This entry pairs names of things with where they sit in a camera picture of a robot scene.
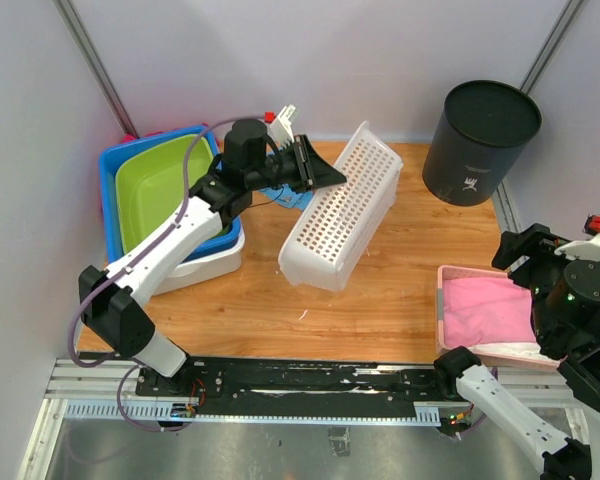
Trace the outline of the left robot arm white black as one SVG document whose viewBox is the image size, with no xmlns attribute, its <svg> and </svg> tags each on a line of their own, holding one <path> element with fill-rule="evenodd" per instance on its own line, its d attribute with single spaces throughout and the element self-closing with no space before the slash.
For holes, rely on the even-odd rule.
<svg viewBox="0 0 600 480">
<path fill-rule="evenodd" d="M 80 305 L 70 324 L 67 349 L 82 367 L 75 333 L 84 324 L 112 349 L 159 375 L 170 394 L 187 393 L 194 371 L 187 353 L 162 334 L 144 310 L 145 304 L 175 267 L 251 207 L 253 194 L 289 186 L 296 193 L 345 183 L 304 135 L 279 143 L 272 126 L 257 116 L 231 118 L 224 150 L 196 183 L 185 179 L 176 210 L 125 257 L 100 270 L 87 267 L 79 276 Z"/>
</svg>

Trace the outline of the large dark blue cylindrical container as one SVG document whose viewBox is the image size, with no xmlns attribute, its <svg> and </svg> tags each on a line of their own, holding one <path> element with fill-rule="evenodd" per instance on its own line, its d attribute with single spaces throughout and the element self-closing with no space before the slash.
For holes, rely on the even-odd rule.
<svg viewBox="0 0 600 480">
<path fill-rule="evenodd" d="M 486 202 L 541 125 L 536 103 L 513 86 L 472 80 L 454 87 L 424 163 L 425 186 L 451 205 Z"/>
</svg>

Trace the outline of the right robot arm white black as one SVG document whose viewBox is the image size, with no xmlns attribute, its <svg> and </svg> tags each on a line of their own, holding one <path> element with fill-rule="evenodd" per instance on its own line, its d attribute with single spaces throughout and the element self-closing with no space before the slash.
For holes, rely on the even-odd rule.
<svg viewBox="0 0 600 480">
<path fill-rule="evenodd" d="M 531 293 L 531 325 L 541 354 L 579 402 L 588 443 L 568 437 L 510 394 L 481 360 L 457 347 L 434 361 L 433 387 L 446 400 L 473 403 L 534 463 L 542 479 L 600 479 L 600 216 L 585 240 L 542 224 L 502 233 L 492 265 Z"/>
</svg>

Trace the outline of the white perforated plastic basket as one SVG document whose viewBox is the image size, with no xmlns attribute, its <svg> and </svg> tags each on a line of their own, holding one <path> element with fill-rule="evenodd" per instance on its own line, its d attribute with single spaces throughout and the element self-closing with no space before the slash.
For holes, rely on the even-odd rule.
<svg viewBox="0 0 600 480">
<path fill-rule="evenodd" d="M 334 167 L 346 182 L 316 191 L 278 256 L 293 286 L 343 290 L 396 200 L 402 158 L 360 124 Z"/>
</svg>

